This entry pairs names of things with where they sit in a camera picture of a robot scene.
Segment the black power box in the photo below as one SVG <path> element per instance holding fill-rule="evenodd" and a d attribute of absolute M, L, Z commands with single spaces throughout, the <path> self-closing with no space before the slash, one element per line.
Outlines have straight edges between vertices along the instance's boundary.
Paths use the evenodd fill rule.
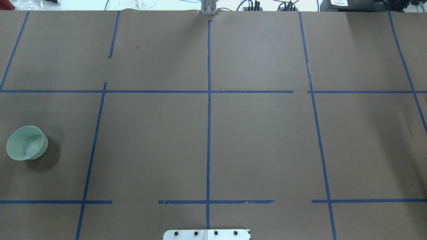
<path fill-rule="evenodd" d="M 410 0 L 323 0 L 320 12 L 402 12 Z"/>

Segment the aluminium frame post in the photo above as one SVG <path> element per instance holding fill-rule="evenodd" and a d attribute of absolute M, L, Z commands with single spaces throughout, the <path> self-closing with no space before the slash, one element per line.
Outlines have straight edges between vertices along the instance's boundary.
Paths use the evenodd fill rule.
<path fill-rule="evenodd" d="M 217 0 L 200 0 L 200 2 L 202 16 L 212 16 L 217 14 Z"/>

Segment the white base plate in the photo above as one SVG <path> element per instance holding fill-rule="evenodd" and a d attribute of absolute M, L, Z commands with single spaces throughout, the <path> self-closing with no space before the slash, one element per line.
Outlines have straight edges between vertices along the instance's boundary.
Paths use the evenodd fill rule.
<path fill-rule="evenodd" d="M 163 240 L 250 240 L 247 229 L 167 230 Z"/>

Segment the clear plastic bag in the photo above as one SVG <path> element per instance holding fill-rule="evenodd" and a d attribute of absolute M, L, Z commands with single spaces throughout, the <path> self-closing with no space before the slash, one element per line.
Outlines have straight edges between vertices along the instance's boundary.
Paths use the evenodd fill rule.
<path fill-rule="evenodd" d="M 20 11 L 56 11 L 60 3 L 57 0 L 18 0 L 14 6 Z"/>

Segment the crumpled white tissue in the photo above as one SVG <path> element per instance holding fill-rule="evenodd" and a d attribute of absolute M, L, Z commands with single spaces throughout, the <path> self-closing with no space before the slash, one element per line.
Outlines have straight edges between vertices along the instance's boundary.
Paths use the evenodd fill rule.
<path fill-rule="evenodd" d="M 118 0 L 119 9 L 152 10 L 156 7 L 156 0 Z"/>

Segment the light green bowl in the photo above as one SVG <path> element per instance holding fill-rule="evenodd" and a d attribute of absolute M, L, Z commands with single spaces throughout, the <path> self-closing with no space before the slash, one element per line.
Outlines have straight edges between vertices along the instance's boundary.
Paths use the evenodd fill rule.
<path fill-rule="evenodd" d="M 47 150 L 49 140 L 36 126 L 17 129 L 8 139 L 6 151 L 17 161 L 30 161 L 41 157 Z"/>

